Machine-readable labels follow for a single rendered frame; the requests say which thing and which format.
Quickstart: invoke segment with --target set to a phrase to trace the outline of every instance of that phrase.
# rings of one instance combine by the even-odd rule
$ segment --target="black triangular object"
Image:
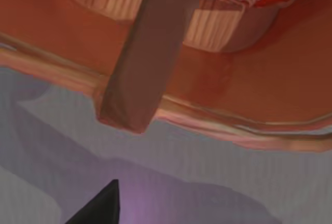
[[[111,181],[66,224],[119,224],[119,181]]]

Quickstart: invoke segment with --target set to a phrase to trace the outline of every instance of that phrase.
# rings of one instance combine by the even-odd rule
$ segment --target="ribbed container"
[[[83,6],[103,14],[116,21],[133,21],[140,8],[142,0],[76,0]],[[269,24],[258,26],[260,30],[251,30],[245,33],[246,39],[236,35],[241,21],[247,17],[247,9],[240,5],[233,5],[221,1],[201,0],[200,8],[196,9],[184,44],[196,49],[209,52],[233,52],[246,48],[256,41],[268,29],[277,10],[266,13],[261,11],[260,18],[268,19]]]

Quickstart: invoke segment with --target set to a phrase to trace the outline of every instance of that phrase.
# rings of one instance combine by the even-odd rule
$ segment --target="gray surface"
[[[114,178],[121,224],[331,223],[331,152],[245,150],[161,122],[132,136],[4,68],[0,92],[0,223],[62,224]]]

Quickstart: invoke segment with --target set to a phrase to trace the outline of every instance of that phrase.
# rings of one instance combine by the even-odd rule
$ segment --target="orange container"
[[[171,24],[181,23],[187,5],[176,3],[165,16],[149,8],[171,12],[171,4],[158,2],[168,1],[143,0],[127,39],[131,24],[77,1],[0,0],[0,40],[17,49],[0,47],[1,65],[92,97],[100,119],[132,132],[144,131],[154,115],[249,148],[330,149],[331,0],[296,0],[255,45],[229,54],[182,46],[186,29]],[[173,26],[173,43],[163,42],[171,34],[158,35],[167,33],[161,21]],[[139,50],[147,40],[151,49]],[[150,53],[158,55],[142,56]]]

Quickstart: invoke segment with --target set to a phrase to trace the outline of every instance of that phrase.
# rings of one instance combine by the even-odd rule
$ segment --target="basket handle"
[[[158,109],[199,0],[143,0],[114,73],[96,96],[99,120],[142,133]]]

